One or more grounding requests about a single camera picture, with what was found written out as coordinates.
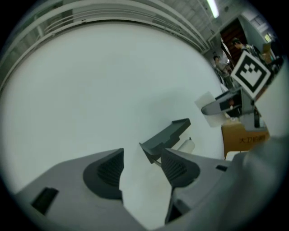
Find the black grille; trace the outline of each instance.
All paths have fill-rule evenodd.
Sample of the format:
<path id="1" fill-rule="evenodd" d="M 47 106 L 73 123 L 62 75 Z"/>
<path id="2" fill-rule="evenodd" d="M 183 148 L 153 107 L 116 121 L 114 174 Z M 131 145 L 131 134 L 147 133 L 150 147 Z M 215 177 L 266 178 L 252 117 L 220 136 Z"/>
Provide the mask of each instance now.
<path id="1" fill-rule="evenodd" d="M 123 167 L 123 156 L 117 155 L 101 164 L 97 175 L 108 185 L 118 187 Z"/>
<path id="2" fill-rule="evenodd" d="M 168 181 L 173 181 L 186 173 L 186 166 L 169 156 L 162 158 L 162 169 Z"/>

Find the dark red door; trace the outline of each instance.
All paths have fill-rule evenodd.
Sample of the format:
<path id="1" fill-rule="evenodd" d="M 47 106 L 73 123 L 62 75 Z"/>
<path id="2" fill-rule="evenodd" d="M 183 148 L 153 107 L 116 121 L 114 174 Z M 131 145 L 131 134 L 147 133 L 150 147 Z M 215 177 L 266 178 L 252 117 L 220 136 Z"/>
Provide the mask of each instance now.
<path id="1" fill-rule="evenodd" d="M 224 44 L 227 46 L 228 50 L 230 51 L 234 65 L 236 65 L 236 63 L 238 62 L 241 56 L 241 51 L 236 49 L 232 45 L 232 39 L 236 37 L 241 41 L 241 43 L 247 44 L 247 39 L 243 31 L 243 28 L 239 22 L 239 19 L 234 20 L 228 26 L 226 26 L 221 31 L 221 37 L 224 41 Z"/>

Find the white table surface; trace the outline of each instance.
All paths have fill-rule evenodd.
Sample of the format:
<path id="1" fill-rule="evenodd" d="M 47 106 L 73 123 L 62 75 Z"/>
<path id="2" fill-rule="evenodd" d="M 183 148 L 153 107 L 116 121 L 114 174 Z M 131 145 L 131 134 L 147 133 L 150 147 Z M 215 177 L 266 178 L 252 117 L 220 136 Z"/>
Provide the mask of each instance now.
<path id="1" fill-rule="evenodd" d="M 15 71 L 0 102 L 5 176 L 16 193 L 57 163 L 124 148 L 124 205 L 149 229 L 164 224 L 171 187 L 143 143 L 189 118 L 194 154 L 223 158 L 220 127 L 194 101 L 222 93 L 209 63 L 186 43 L 130 24 L 80 28 L 45 44 Z"/>

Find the cardboard box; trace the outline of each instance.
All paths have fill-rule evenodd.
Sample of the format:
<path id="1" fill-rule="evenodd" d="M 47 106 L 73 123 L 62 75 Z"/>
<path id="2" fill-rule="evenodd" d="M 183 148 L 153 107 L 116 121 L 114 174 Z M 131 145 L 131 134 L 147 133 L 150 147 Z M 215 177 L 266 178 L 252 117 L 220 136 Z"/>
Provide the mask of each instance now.
<path id="1" fill-rule="evenodd" d="M 222 125 L 222 133 L 225 159 L 230 151 L 248 151 L 270 137 L 268 131 L 246 131 L 241 122 L 230 120 Z"/>
<path id="2" fill-rule="evenodd" d="M 263 58 L 267 64 L 270 64 L 272 62 L 272 60 L 271 60 L 271 44 L 270 43 L 263 45 L 262 55 L 263 55 Z"/>

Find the fluorescent light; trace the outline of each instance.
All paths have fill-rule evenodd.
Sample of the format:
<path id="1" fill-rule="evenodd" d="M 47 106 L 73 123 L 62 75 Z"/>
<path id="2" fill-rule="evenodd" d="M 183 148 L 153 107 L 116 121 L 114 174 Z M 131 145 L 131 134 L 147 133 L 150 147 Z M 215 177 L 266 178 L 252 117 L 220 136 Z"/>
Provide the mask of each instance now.
<path id="1" fill-rule="evenodd" d="M 219 16 L 219 12 L 215 0 L 207 0 L 207 2 L 209 3 L 214 18 L 217 18 Z"/>

